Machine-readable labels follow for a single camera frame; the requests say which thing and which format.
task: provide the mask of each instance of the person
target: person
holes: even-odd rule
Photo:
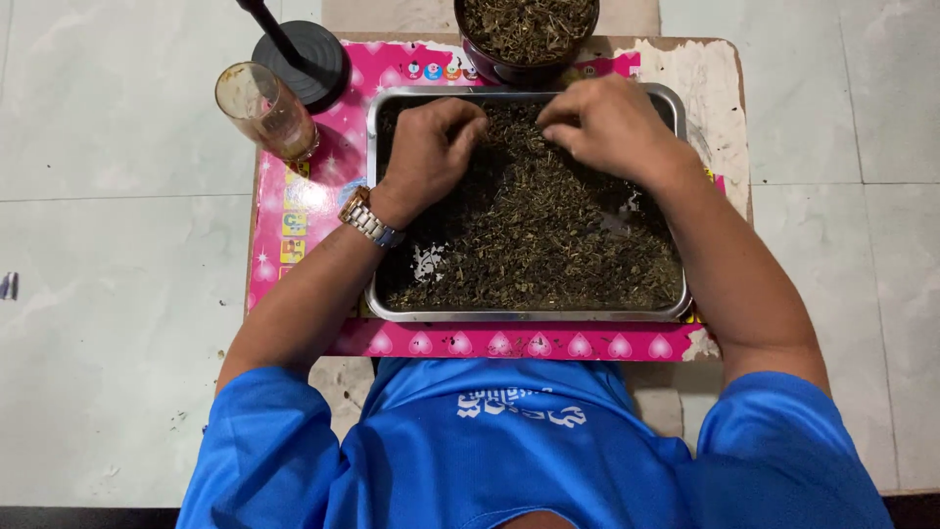
[[[662,208],[725,388],[697,457],[634,414],[615,362],[382,359],[340,444],[307,374],[384,249],[342,225],[249,314],[222,366],[178,527],[890,527],[787,275],[642,87],[579,81],[541,112],[578,161]],[[461,179],[483,110],[401,113],[369,208],[403,230]]]

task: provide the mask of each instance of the pink placemat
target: pink placemat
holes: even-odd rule
[[[347,92],[315,117],[321,145],[308,163],[290,164],[264,152],[259,159],[257,220],[245,308],[250,312],[284,274],[339,225],[337,213],[366,182],[366,114],[372,98],[396,86],[483,85],[459,46],[419,42],[347,42],[352,60]],[[566,78],[638,72],[640,55],[599,57]],[[711,173],[724,189],[721,176]],[[558,360],[691,360],[706,331],[686,323],[525,322],[395,324],[351,311],[327,354],[402,357],[538,357]]]

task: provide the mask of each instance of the hand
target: hand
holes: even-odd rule
[[[438,99],[399,114],[388,169],[370,193],[375,215],[403,230],[445,197],[467,171],[470,153],[486,133],[487,124],[479,106],[455,98]]]
[[[546,139],[575,160],[647,189],[690,165],[701,166],[695,150],[663,123],[646,91],[620,75],[572,84],[537,123]]]

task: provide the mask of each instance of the dried leaves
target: dried leaves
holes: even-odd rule
[[[412,101],[409,106],[424,103]],[[385,257],[378,294],[407,310],[654,310],[681,295],[661,212],[641,189],[545,141],[541,104],[488,102],[487,141],[466,176]],[[380,178],[400,105],[380,115]],[[415,279],[420,256],[441,260]]]
[[[593,0],[466,0],[467,35],[511,64],[557,61],[580,45],[595,17]]]

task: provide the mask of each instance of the glass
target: glass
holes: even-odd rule
[[[222,72],[215,102],[248,139],[285,162],[304,161],[320,145],[317,125],[297,94],[257,62]]]

